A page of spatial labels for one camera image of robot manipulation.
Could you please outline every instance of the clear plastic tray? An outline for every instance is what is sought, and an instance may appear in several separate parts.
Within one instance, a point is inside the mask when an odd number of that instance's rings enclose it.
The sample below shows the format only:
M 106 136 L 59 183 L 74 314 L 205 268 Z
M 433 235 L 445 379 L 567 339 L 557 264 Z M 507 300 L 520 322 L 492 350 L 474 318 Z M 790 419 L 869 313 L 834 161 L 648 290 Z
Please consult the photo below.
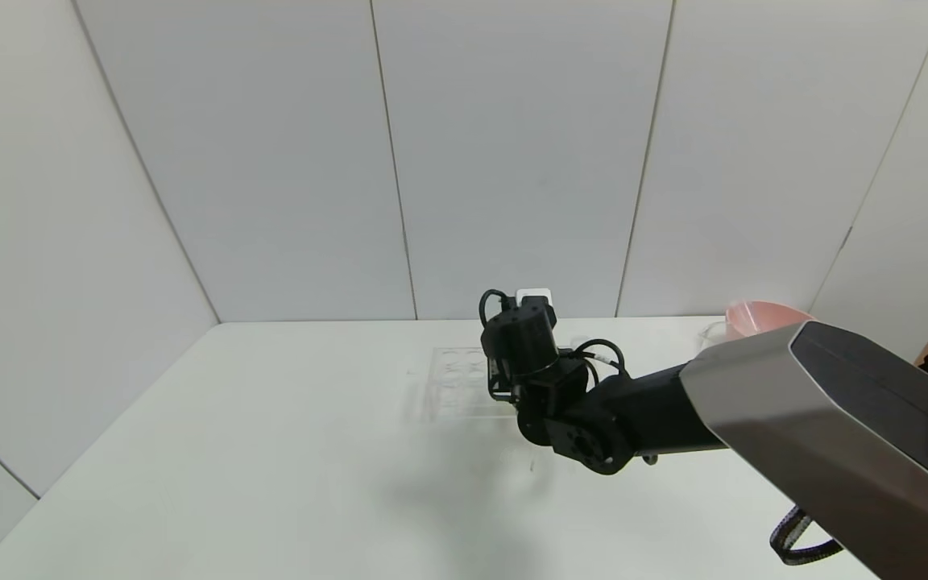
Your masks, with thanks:
M 488 366 L 482 349 L 433 349 L 424 418 L 429 421 L 515 418 L 512 405 L 489 396 Z

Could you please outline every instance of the silver arm casing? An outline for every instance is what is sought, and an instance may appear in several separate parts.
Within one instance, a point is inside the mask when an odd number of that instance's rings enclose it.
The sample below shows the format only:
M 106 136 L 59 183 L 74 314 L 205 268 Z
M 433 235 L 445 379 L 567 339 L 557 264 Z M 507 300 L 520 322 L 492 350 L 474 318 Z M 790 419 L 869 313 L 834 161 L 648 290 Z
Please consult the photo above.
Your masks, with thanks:
M 818 322 L 682 370 L 704 424 L 882 578 L 928 578 L 928 374 Z

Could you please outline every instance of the black strap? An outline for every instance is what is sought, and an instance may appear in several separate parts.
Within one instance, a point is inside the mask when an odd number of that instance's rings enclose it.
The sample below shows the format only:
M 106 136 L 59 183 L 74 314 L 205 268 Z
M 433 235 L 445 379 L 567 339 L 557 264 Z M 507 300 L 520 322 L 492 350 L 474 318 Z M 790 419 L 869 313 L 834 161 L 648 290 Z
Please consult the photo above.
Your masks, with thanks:
M 768 539 L 768 543 L 773 547 L 773 550 L 776 550 L 776 554 L 783 561 L 783 564 L 788 566 L 811 564 L 813 561 L 831 557 L 831 555 L 843 550 L 843 546 L 837 544 L 836 540 L 829 540 L 810 548 L 795 549 L 793 545 L 797 543 L 797 540 L 800 540 L 809 525 L 811 525 L 811 516 L 807 515 L 799 507 L 794 506 L 785 515 L 783 521 L 776 526 L 776 531 Z

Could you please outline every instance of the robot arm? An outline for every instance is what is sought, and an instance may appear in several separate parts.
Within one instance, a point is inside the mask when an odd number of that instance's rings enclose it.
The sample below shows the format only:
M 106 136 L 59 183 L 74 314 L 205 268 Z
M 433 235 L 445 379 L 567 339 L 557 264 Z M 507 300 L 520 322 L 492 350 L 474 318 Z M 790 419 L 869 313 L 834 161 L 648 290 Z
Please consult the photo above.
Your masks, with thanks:
M 502 312 L 480 317 L 490 396 L 515 405 L 531 443 L 600 474 L 636 456 L 652 465 L 660 454 L 732 448 L 818 521 L 836 550 L 883 578 L 928 578 L 925 372 L 867 338 L 807 322 L 631 378 L 608 341 L 557 348 L 548 298 L 490 291 L 482 310 L 493 294 Z M 587 390 L 594 344 L 615 350 L 618 372 Z M 777 533 L 802 528 L 795 519 Z M 789 544 L 774 540 L 783 555 Z

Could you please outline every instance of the white table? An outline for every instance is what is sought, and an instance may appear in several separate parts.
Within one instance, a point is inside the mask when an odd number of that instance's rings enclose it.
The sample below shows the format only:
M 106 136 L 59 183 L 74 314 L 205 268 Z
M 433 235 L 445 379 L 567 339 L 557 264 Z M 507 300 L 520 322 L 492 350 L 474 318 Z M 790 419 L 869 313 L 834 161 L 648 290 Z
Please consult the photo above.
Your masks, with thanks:
M 564 320 L 634 375 L 712 317 Z M 511 420 L 416 421 L 433 349 L 479 324 L 225 324 L 200 339 L 0 544 L 0 579 L 872 578 L 787 568 L 791 503 L 732 452 L 599 476 Z

